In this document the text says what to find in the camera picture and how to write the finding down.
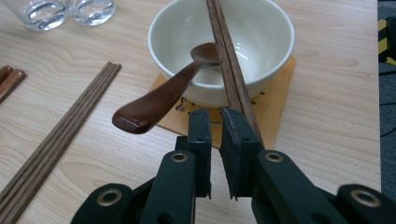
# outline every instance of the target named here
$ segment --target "wooden table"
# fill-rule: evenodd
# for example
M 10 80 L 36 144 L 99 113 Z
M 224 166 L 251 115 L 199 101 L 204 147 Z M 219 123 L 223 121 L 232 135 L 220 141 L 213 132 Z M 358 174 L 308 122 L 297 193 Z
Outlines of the wooden table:
M 147 35 L 169 2 L 117 0 L 116 15 L 103 25 L 81 27 L 69 18 L 46 33 L 28 31 L 0 4 L 0 65 L 28 74 L 0 104 L 0 189 L 105 63 L 123 65 L 20 223 L 68 223 L 94 189 L 110 182 L 134 189 L 174 149 L 175 133 L 156 127 L 132 135 L 111 124 L 159 74 Z M 275 149 L 331 193 L 348 183 L 380 189 L 376 1 L 276 2 L 295 28 L 297 66 Z M 198 199 L 196 222 L 254 223 L 248 199 L 229 199 L 219 153 L 212 157 L 213 198 Z

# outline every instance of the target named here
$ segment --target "glass cup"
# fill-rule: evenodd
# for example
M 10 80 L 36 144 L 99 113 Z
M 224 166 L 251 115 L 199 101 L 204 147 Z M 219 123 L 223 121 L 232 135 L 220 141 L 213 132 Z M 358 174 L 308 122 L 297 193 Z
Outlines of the glass cup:
M 67 18 L 68 0 L 1 0 L 32 31 L 46 31 Z
M 70 0 L 67 9 L 78 24 L 93 26 L 110 19 L 116 5 L 114 0 Z

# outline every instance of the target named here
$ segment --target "spoon handle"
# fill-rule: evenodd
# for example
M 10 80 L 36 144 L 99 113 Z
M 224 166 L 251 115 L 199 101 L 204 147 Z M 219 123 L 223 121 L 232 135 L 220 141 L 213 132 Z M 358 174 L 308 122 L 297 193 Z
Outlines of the spoon handle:
M 154 91 L 121 107 L 113 116 L 114 126 L 127 133 L 149 131 L 175 105 L 202 65 L 190 63 Z

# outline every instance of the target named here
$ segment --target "chopsticks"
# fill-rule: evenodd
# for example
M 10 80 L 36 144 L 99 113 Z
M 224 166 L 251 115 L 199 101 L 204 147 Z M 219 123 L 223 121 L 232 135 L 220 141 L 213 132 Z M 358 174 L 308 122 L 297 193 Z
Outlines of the chopsticks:
M 233 41 L 228 30 L 219 0 L 206 0 L 213 36 L 219 55 L 224 87 L 230 108 L 242 112 L 258 138 L 262 141 L 260 128 L 248 97 L 242 70 L 236 57 Z
M 120 71 L 107 63 L 0 194 L 0 223 L 15 223 Z

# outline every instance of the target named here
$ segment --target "bowl rim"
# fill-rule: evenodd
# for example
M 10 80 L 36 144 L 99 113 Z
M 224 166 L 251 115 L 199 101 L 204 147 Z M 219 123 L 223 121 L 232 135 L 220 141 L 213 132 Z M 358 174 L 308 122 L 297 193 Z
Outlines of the bowl rim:
M 169 69 L 167 69 L 161 62 L 160 60 L 158 60 L 156 54 L 154 53 L 153 47 L 152 47 L 152 43 L 151 43 L 151 39 L 152 39 L 152 30 L 154 28 L 154 25 L 156 24 L 156 22 L 158 21 L 158 19 L 161 17 L 161 15 L 165 12 L 165 10 L 167 10 L 169 7 L 172 7 L 174 4 L 183 1 L 183 0 L 174 0 L 171 3 L 169 3 L 168 5 L 166 5 L 165 7 L 163 7 L 163 9 L 161 9 L 157 15 L 154 17 L 154 20 L 151 22 L 151 25 L 148 29 L 148 49 L 149 52 L 151 54 L 152 59 L 154 60 L 154 62 L 161 67 L 161 69 L 169 74 L 174 74 L 173 72 L 171 72 Z M 272 7 L 274 7 L 276 10 L 279 11 L 279 13 L 283 16 L 283 18 L 286 21 L 286 24 L 290 30 L 290 44 L 289 44 L 289 48 L 285 54 L 285 56 L 282 58 L 282 60 L 271 70 L 269 70 L 268 72 L 266 72 L 263 76 L 260 76 L 258 78 L 252 79 L 249 82 L 246 83 L 246 85 L 253 85 L 263 79 L 266 79 L 268 77 L 270 77 L 271 75 L 274 75 L 285 63 L 286 61 L 289 59 L 293 48 L 294 48 L 294 42 L 295 42 L 295 33 L 294 33 L 294 27 L 291 23 L 291 20 L 288 16 L 288 14 L 277 4 L 275 4 L 274 2 L 272 2 L 272 0 L 259 0 L 262 2 L 265 2 L 267 4 L 272 5 Z M 190 84 L 193 87 L 197 87 L 197 88 L 204 88 L 204 89 L 209 89 L 209 90 L 224 90 L 225 87 L 224 85 L 218 85 L 218 84 L 204 84 L 204 83 L 198 83 L 198 82 L 191 82 Z

